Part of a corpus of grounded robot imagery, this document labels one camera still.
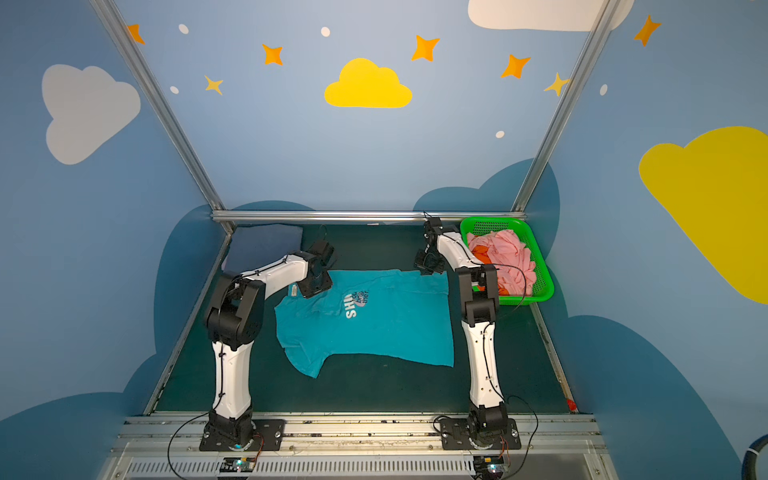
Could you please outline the green plastic laundry basket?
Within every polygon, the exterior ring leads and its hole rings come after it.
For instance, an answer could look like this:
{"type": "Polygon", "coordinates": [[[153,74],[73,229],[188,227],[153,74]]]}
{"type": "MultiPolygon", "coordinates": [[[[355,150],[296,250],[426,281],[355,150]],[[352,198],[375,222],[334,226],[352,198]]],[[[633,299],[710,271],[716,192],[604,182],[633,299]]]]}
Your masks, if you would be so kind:
{"type": "Polygon", "coordinates": [[[461,222],[460,232],[482,263],[498,268],[502,305],[530,305],[553,296],[555,287],[544,256],[524,221],[475,216],[461,222]]]}

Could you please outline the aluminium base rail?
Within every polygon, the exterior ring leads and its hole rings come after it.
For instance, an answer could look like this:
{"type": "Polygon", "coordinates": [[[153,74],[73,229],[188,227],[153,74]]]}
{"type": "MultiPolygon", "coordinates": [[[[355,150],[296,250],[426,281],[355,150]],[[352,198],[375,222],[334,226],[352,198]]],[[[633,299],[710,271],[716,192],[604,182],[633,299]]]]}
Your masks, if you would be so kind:
{"type": "Polygon", "coordinates": [[[203,452],[190,412],[127,418],[102,479],[473,479],[475,456],[502,456],[502,479],[615,479],[590,415],[514,415],[520,450],[444,450],[425,413],[262,413],[285,421],[278,451],[203,452]],[[251,473],[220,473],[225,457],[255,457],[251,473]]]}

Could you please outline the aluminium right frame rail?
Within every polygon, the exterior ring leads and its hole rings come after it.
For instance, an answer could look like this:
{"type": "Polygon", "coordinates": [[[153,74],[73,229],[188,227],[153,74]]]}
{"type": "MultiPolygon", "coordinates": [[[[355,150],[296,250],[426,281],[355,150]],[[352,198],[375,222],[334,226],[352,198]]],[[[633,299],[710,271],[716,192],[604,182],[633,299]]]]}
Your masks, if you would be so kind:
{"type": "Polygon", "coordinates": [[[538,306],[537,303],[533,303],[530,305],[530,309],[534,318],[534,321],[536,323],[537,329],[539,331],[539,335],[542,339],[542,342],[544,344],[544,348],[547,352],[547,356],[549,358],[550,364],[552,366],[553,372],[555,374],[555,377],[560,385],[560,388],[562,390],[562,393],[566,399],[566,403],[568,405],[569,412],[571,414],[579,414],[580,411],[578,409],[578,406],[576,405],[575,399],[573,397],[572,390],[570,388],[570,384],[567,380],[565,371],[563,369],[562,363],[560,361],[559,355],[556,351],[554,342],[551,338],[549,329],[546,325],[545,319],[543,317],[543,314],[538,306]]]}

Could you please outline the right green circuit board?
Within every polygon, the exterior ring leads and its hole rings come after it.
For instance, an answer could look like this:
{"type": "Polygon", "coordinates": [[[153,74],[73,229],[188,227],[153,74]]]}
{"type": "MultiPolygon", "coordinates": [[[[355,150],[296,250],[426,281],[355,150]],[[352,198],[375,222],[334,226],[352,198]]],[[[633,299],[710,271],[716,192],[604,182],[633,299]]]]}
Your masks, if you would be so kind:
{"type": "Polygon", "coordinates": [[[472,467],[474,480],[499,480],[507,472],[507,465],[502,456],[475,456],[472,467]]]}

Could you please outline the aluminium right corner post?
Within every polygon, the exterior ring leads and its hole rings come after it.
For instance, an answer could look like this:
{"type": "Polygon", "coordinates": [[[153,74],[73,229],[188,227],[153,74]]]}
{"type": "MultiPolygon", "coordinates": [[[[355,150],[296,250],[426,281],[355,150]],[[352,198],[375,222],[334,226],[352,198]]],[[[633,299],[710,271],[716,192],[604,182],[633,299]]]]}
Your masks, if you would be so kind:
{"type": "Polygon", "coordinates": [[[515,197],[511,207],[512,213],[517,215],[525,214],[544,170],[557,148],[571,114],[605,47],[612,31],[614,18],[618,16],[621,4],[622,1],[619,0],[604,1],[598,10],[595,23],[589,31],[574,69],[571,72],[571,80],[566,85],[565,92],[560,96],[542,143],[515,197]]]}

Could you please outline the pink t-shirt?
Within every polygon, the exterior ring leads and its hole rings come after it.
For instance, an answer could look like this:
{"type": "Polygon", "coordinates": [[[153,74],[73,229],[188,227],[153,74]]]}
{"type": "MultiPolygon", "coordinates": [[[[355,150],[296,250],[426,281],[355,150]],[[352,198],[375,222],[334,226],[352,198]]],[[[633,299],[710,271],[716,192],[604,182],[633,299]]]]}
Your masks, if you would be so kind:
{"type": "Polygon", "coordinates": [[[467,234],[472,254],[482,263],[497,269],[498,291],[501,296],[530,296],[537,281],[536,263],[530,248],[513,230],[490,232],[486,235],[467,234]]]}

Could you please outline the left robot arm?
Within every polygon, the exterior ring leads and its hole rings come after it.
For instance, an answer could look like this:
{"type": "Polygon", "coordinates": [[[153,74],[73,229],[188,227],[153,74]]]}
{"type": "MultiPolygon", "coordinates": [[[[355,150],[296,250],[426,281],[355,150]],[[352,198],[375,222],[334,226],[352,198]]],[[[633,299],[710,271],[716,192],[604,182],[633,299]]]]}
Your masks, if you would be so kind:
{"type": "Polygon", "coordinates": [[[330,290],[333,256],[334,247],[318,240],[307,251],[290,252],[260,268],[222,274],[205,319],[216,355],[216,398],[203,430],[202,451],[253,447],[256,427],[249,390],[250,358],[266,300],[291,285],[306,299],[330,290]]]}

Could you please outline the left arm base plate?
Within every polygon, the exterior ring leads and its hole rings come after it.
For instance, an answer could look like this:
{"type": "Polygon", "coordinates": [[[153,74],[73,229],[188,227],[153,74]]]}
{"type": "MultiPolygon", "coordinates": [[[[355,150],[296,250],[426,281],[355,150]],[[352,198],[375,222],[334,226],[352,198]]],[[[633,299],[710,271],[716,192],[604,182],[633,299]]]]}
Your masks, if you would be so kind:
{"type": "Polygon", "coordinates": [[[278,451],[285,421],[282,419],[227,419],[213,415],[203,430],[203,452],[278,451]]]}

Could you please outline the folded grey-blue t-shirt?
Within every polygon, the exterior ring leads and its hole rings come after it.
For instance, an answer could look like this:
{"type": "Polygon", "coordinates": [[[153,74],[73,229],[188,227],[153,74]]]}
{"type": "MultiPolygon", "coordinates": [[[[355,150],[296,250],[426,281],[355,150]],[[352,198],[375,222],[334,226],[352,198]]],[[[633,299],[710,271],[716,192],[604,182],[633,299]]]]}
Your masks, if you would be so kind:
{"type": "Polygon", "coordinates": [[[230,242],[222,270],[241,273],[281,260],[301,249],[303,228],[268,224],[238,227],[230,242]]]}

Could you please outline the teal printed t-shirt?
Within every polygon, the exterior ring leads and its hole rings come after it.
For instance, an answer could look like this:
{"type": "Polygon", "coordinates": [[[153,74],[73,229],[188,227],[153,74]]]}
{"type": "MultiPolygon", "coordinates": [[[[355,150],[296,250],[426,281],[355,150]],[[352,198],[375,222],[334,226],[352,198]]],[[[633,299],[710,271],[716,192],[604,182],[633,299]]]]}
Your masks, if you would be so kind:
{"type": "Polygon", "coordinates": [[[445,273],[336,270],[331,280],[326,292],[288,294],[275,307],[278,341],[300,373],[318,377],[334,355],[454,365],[445,273]]]}

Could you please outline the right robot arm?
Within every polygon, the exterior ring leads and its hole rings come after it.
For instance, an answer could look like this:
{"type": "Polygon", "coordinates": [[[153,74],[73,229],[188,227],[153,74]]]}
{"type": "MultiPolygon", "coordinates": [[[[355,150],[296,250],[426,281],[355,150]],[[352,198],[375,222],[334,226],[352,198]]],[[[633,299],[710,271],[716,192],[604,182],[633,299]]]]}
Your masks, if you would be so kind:
{"type": "Polygon", "coordinates": [[[477,259],[460,231],[426,215],[425,247],[414,265],[423,275],[451,270],[458,281],[462,330],[470,367],[468,438],[485,449],[508,431],[507,403],[498,380],[495,328],[500,306],[497,268],[477,259]]]}

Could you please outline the left green circuit board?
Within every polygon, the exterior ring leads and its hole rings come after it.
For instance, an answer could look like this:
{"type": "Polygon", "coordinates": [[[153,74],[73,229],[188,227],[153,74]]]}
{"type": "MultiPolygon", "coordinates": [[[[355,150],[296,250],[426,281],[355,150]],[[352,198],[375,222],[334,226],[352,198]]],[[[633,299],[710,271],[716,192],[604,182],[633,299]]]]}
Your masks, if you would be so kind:
{"type": "Polygon", "coordinates": [[[254,471],[255,457],[225,457],[219,468],[220,473],[251,473],[254,471]]]}

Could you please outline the green circuit board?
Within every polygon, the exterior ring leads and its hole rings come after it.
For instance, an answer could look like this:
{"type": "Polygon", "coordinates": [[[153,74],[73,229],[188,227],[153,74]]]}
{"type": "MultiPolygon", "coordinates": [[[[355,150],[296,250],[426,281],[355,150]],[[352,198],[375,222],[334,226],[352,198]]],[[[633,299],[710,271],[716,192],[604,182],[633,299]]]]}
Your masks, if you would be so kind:
{"type": "Polygon", "coordinates": [[[220,473],[251,473],[254,471],[255,457],[225,457],[219,468],[220,473]]]}
{"type": "Polygon", "coordinates": [[[502,456],[475,456],[472,467],[474,480],[499,480],[507,472],[507,465],[502,456]]]}

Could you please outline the aluminium corner post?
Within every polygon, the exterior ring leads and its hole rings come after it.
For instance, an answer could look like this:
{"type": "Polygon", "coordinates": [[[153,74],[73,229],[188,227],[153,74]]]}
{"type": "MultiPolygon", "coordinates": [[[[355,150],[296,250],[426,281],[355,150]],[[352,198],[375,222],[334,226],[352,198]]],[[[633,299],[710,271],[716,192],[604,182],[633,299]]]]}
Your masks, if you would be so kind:
{"type": "Polygon", "coordinates": [[[90,4],[140,86],[208,205],[214,211],[225,210],[226,207],[223,201],[205,171],[188,136],[173,113],[170,103],[164,95],[164,91],[161,89],[141,53],[140,44],[133,39],[116,2],[91,0],[90,4]]]}
{"type": "Polygon", "coordinates": [[[560,96],[542,143],[515,197],[511,207],[512,213],[517,215],[525,214],[544,170],[557,148],[571,114],[605,47],[612,31],[614,18],[618,16],[621,4],[622,1],[619,0],[604,1],[598,10],[595,23],[589,31],[574,69],[571,72],[571,80],[566,85],[565,92],[560,96]]]}

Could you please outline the aluminium back frame rail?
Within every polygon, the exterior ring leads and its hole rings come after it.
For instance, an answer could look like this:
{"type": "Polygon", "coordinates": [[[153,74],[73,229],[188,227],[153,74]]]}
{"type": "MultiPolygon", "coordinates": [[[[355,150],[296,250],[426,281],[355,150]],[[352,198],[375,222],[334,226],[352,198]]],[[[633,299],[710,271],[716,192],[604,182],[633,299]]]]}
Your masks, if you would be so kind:
{"type": "Polygon", "coordinates": [[[235,224],[296,223],[296,224],[369,224],[419,223],[427,217],[460,222],[470,217],[498,217],[524,220],[523,212],[429,212],[429,211],[267,211],[214,210],[212,220],[235,224]]]}

